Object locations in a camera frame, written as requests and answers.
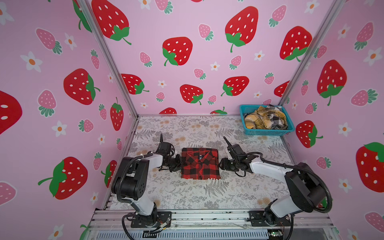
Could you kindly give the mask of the red black plaid shirt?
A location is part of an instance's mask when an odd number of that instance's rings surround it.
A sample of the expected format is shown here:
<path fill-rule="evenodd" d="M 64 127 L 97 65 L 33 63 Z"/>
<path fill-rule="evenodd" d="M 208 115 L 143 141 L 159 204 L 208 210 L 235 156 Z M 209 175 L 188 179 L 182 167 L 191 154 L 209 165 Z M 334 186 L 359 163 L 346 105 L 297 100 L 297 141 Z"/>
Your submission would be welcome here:
<path fill-rule="evenodd" d="M 183 148 L 181 178 L 192 180 L 220 180 L 219 152 L 209 148 Z"/>

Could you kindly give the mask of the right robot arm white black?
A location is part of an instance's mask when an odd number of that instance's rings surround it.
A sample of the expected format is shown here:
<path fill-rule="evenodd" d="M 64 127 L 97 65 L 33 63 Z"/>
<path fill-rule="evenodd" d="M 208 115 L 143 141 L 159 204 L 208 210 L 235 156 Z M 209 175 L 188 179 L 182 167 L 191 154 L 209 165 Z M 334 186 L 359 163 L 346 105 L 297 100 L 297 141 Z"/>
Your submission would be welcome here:
<path fill-rule="evenodd" d="M 264 210 L 264 221 L 268 225 L 277 225 L 287 215 L 328 213 L 332 209 L 330 190 L 307 164 L 291 166 L 268 161 L 260 152 L 245 153 L 238 144 L 229 145 L 227 150 L 231 158 L 220 161 L 222 170 L 264 175 L 287 185 L 289 194 L 271 202 Z"/>

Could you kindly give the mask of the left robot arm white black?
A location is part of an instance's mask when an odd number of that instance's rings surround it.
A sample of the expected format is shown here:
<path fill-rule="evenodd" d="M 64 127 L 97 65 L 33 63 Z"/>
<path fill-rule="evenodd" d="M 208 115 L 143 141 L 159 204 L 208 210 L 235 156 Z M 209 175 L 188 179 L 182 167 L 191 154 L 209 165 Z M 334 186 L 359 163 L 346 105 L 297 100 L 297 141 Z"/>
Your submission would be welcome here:
<path fill-rule="evenodd" d="M 124 157 L 114 180 L 111 191 L 121 203 L 130 204 L 135 210 L 132 227 L 152 227 L 164 221 L 158 215 L 156 204 L 146 193 L 149 170 L 177 172 L 181 169 L 179 155 L 175 155 L 172 144 L 161 142 L 155 152 L 148 152 L 134 158 Z"/>

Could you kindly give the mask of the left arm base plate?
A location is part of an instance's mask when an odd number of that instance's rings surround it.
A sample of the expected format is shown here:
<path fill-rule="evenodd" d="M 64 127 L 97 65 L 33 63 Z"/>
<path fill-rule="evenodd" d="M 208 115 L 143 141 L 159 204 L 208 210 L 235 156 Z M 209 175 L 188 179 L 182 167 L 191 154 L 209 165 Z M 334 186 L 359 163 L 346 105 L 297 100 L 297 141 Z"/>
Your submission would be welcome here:
<path fill-rule="evenodd" d="M 131 228 L 168 228 L 171 226 L 172 212 L 154 211 L 150 216 L 136 214 L 131 222 Z"/>

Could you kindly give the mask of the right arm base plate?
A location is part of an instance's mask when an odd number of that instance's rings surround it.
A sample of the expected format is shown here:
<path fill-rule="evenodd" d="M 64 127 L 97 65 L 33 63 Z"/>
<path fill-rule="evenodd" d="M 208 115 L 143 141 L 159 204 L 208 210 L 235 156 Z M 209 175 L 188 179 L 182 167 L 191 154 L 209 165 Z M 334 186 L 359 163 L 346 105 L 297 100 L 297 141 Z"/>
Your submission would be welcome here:
<path fill-rule="evenodd" d="M 248 214 L 247 222 L 250 222 L 253 227 L 289 227 L 291 225 L 288 216 L 278 218 L 272 212 L 264 211 L 249 211 Z"/>

